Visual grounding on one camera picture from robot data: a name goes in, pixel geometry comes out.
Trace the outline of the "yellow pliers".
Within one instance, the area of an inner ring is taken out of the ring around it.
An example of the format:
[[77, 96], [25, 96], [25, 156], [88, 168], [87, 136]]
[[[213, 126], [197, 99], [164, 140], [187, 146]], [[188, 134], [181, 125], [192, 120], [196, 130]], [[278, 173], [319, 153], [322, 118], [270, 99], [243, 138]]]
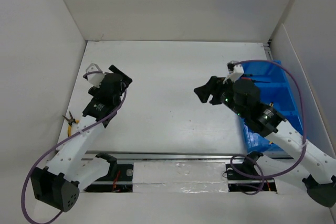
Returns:
[[72, 125], [73, 124], [78, 124], [79, 120], [75, 119], [70, 111], [69, 111], [69, 117], [66, 117], [65, 115], [63, 115], [62, 117], [68, 123], [67, 135], [68, 135], [68, 137], [70, 137], [72, 135], [72, 133], [71, 133], [71, 131], [72, 131]]

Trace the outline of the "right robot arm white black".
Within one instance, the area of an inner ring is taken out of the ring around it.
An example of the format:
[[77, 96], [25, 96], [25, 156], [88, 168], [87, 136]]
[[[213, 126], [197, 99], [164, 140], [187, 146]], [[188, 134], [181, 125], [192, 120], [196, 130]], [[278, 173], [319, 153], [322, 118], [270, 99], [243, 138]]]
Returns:
[[260, 89], [251, 80], [212, 76], [194, 93], [202, 103], [227, 106], [253, 132], [277, 144], [296, 160], [296, 167], [277, 172], [276, 177], [291, 174], [315, 202], [328, 208], [335, 205], [335, 158], [303, 137], [274, 107], [262, 103]]

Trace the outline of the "red handled screwdriver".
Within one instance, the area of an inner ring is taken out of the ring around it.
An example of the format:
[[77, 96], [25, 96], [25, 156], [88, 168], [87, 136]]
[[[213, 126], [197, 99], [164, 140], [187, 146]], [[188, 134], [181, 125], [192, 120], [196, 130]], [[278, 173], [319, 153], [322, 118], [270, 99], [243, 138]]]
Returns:
[[259, 80], [254, 80], [254, 79], [251, 79], [251, 78], [247, 78], [247, 77], [241, 77], [242, 80], [248, 80], [248, 81], [251, 81], [253, 83], [270, 83], [270, 82], [267, 82], [267, 81], [259, 81]]

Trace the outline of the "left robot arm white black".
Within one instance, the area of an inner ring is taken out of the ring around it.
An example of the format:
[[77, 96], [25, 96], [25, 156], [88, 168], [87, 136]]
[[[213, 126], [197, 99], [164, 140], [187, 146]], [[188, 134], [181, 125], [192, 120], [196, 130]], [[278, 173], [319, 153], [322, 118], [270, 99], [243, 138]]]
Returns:
[[99, 153], [87, 165], [81, 160], [122, 107], [132, 83], [115, 65], [103, 72], [92, 63], [83, 77], [92, 85], [88, 91], [92, 99], [76, 128], [44, 168], [34, 167], [28, 175], [35, 198], [61, 212], [68, 212], [79, 193], [97, 179], [112, 180], [117, 175], [117, 160], [109, 154]]

